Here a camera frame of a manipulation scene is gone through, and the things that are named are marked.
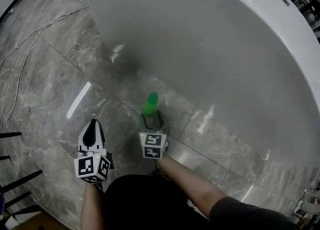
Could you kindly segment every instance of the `person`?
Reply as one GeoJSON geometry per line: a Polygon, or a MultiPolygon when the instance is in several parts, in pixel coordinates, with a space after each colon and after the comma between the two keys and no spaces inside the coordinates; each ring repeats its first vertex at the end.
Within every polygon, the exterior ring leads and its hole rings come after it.
{"type": "Polygon", "coordinates": [[[102,195],[87,184],[82,230],[196,227],[212,229],[294,230],[284,215],[237,201],[166,155],[156,161],[163,173],[125,175],[102,195]],[[205,216],[188,206],[190,199],[205,216]]]}

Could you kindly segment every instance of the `white bathtub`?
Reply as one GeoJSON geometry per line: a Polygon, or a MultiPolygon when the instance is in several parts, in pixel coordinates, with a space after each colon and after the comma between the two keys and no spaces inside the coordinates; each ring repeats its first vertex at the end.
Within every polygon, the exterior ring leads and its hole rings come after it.
{"type": "Polygon", "coordinates": [[[88,0],[108,48],[269,159],[320,163],[320,45],[287,0],[88,0]]]}

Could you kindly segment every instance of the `gray sleeve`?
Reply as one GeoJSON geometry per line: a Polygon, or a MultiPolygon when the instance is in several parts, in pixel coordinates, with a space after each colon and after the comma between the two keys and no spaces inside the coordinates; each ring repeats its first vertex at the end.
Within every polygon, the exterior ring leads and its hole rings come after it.
{"type": "Polygon", "coordinates": [[[294,223],[281,213],[245,204],[231,197],[222,198],[212,207],[210,222],[217,229],[298,229],[294,223]]]}

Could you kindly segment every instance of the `forearm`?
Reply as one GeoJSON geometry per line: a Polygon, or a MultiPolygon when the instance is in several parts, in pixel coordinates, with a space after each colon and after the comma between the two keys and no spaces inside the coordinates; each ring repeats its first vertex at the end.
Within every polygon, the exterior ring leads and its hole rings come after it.
{"type": "Polygon", "coordinates": [[[82,206],[81,230],[103,229],[105,229],[105,222],[102,195],[93,184],[87,184],[82,206]]]}
{"type": "Polygon", "coordinates": [[[207,218],[210,217],[211,208],[216,202],[227,197],[217,186],[168,155],[157,160],[157,163],[207,218]]]}

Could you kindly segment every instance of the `marble floor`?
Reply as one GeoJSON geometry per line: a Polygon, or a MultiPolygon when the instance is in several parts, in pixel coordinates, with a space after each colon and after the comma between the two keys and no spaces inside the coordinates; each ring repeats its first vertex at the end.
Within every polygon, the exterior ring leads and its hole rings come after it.
{"type": "MultiPolygon", "coordinates": [[[[20,0],[0,26],[3,58],[34,29],[71,12],[87,0],[20,0]]],[[[19,70],[36,36],[21,47],[12,72],[2,78],[1,106],[7,116],[13,105],[19,70]]],[[[80,228],[85,183],[75,178],[73,158],[78,135],[92,118],[103,127],[106,148],[113,152],[110,180],[126,174],[149,174],[153,163],[138,145],[139,114],[150,92],[159,94],[159,109],[170,121],[169,154],[224,192],[245,203],[290,215],[304,189],[313,187],[318,168],[286,165],[256,154],[213,118],[154,76],[125,58],[110,59],[90,9],[84,8],[48,27],[31,50],[21,72],[17,103],[3,132],[22,136],[0,140],[0,185],[38,169],[43,174],[24,188],[46,210],[73,229],[80,228]],[[72,115],[68,113],[84,86],[89,89],[72,115]]],[[[4,69],[9,69],[11,55],[4,69]]],[[[31,198],[13,211],[33,204],[31,198]]]]}

